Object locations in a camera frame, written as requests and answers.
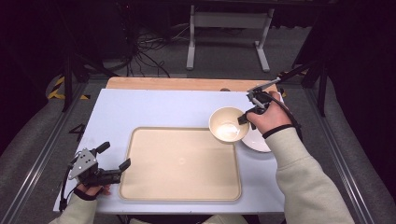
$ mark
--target plate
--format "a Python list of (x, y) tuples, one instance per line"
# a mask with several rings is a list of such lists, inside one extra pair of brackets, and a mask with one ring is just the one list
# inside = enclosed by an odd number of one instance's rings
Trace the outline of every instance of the plate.
[(251, 125), (249, 125), (247, 135), (242, 138), (242, 142), (245, 143), (251, 149), (260, 151), (260, 152), (270, 152), (271, 149), (265, 143), (265, 139), (262, 137), (262, 134), (258, 129), (252, 130)]

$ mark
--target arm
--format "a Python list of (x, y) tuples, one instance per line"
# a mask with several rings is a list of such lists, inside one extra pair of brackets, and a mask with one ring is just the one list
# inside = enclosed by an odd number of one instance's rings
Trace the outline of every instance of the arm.
[(75, 189), (64, 212), (50, 224), (92, 224), (96, 212), (96, 196), (100, 191), (110, 194), (110, 186), (86, 188), (80, 184)]
[(276, 157), (276, 181), (285, 194), (288, 223), (354, 223), (337, 187), (288, 126), (290, 120), (280, 106), (271, 104), (264, 114), (249, 113), (247, 118), (261, 133), (278, 128), (265, 141)]

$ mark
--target white bowl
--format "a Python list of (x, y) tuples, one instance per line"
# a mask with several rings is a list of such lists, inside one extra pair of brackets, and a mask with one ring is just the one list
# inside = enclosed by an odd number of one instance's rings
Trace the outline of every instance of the white bowl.
[(248, 133), (249, 124), (239, 125), (238, 118), (244, 114), (235, 107), (216, 110), (209, 119), (210, 132), (220, 141), (231, 143), (241, 140)]

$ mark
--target beige tray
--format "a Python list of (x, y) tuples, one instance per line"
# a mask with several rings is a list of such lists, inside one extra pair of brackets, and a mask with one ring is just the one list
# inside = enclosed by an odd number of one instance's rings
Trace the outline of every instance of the beige tray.
[(127, 157), (125, 200), (234, 201), (241, 194), (235, 147), (209, 129), (137, 128)]

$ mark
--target beige sleeve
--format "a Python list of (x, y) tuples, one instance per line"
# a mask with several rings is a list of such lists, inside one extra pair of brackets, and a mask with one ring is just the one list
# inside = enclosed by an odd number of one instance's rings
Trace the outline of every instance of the beige sleeve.
[(240, 215), (214, 215), (203, 224), (248, 224)]
[(294, 128), (273, 133), (265, 141), (276, 157), (276, 181), (285, 194), (288, 224), (354, 223), (337, 187)]
[(67, 205), (60, 217), (51, 221), (50, 224), (92, 224), (95, 217), (97, 201), (84, 201), (76, 194), (72, 194), (69, 205)]

